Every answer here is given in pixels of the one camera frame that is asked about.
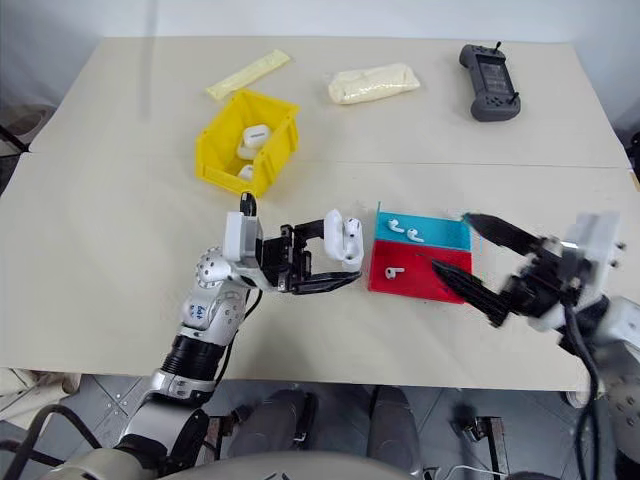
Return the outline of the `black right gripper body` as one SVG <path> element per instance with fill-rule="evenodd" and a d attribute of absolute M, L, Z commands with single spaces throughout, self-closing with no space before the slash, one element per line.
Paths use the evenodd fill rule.
<path fill-rule="evenodd" d="M 560 241 L 539 238 L 539 245 L 526 255 L 526 264 L 506 282 L 511 313 L 542 318 L 560 301 L 562 282 Z"/>

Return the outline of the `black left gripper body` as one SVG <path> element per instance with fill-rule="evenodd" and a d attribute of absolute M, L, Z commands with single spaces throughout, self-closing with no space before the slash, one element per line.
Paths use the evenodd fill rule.
<path fill-rule="evenodd" d="M 262 242 L 262 273 L 278 292 L 311 294 L 312 254 L 306 250 L 309 224 L 280 227 L 280 236 Z"/>

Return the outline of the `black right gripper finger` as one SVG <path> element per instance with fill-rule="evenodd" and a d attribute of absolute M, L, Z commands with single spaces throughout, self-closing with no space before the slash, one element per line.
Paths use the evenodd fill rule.
<path fill-rule="evenodd" d="M 433 259 L 432 270 L 447 287 L 466 303 L 482 312 L 490 324 L 501 327 L 510 313 L 506 297 L 486 288 L 476 276 L 457 266 Z"/>
<path fill-rule="evenodd" d="M 496 216 L 465 213 L 464 222 L 494 245 L 505 247 L 521 256 L 537 252 L 544 243 L 542 237 L 536 237 Z"/>

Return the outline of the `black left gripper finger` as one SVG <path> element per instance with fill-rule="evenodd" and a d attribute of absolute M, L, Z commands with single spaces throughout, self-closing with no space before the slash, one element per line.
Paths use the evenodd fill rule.
<path fill-rule="evenodd" d="M 302 224 L 298 224 L 294 227 L 295 237 L 299 241 L 307 241 L 315 238 L 324 238 L 324 220 L 314 220 Z"/>
<path fill-rule="evenodd" d="M 291 286 L 293 295 L 328 293 L 349 285 L 361 277 L 361 272 L 326 272 L 313 274 Z"/>

